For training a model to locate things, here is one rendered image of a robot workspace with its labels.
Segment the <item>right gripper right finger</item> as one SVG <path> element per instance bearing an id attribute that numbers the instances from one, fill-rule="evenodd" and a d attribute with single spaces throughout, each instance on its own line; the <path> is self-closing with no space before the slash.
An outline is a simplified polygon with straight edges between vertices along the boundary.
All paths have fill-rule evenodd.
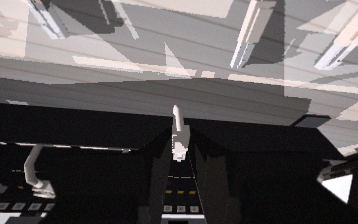
<path id="1" fill-rule="evenodd" d="M 312 152 L 233 152 L 192 127 L 188 154 L 206 224 L 233 224 L 248 177 L 312 176 L 317 180 L 323 168 L 322 158 Z"/>

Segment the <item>black patch panel rack frame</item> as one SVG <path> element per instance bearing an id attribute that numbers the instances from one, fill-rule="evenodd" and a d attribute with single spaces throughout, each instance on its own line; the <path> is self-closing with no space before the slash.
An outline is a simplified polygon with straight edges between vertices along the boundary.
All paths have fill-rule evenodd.
<path id="1" fill-rule="evenodd" d="M 327 116 L 303 115 L 290 126 L 317 128 L 331 119 Z M 4 193 L 0 193 L 0 213 L 21 213 L 20 216 L 10 216 L 5 224 L 38 224 L 43 218 L 41 217 L 42 213 L 48 213 L 57 202 L 56 197 L 49 199 L 33 195 L 33 193 L 23 193 L 27 186 L 33 186 L 26 182 L 25 172 L 23 172 L 25 171 L 24 164 L 33 147 L 16 145 L 0 160 L 0 184 L 10 185 Z M 62 154 L 122 152 L 119 150 L 43 146 L 34 163 L 35 176 L 40 180 L 48 180 L 45 173 L 46 163 Z M 12 185 L 25 187 L 20 193 L 7 193 Z M 203 215 L 200 198 L 188 197 L 188 190 L 198 191 L 189 154 L 185 155 L 185 160 L 177 161 L 173 160 L 172 153 L 166 190 L 174 190 L 174 197 L 165 197 L 163 215 Z M 186 190 L 187 197 L 176 197 L 176 190 Z M 162 218 L 161 224 L 206 223 L 204 218 Z"/>

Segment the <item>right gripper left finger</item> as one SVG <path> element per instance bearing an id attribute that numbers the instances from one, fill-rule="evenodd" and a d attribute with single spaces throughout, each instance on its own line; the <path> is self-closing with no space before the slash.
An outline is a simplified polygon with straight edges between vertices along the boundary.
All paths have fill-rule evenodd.
<path id="1" fill-rule="evenodd" d="M 140 224 L 161 224 L 172 127 L 134 153 L 62 154 L 48 161 L 45 172 L 57 201 L 64 195 L 131 193 L 137 197 Z"/>

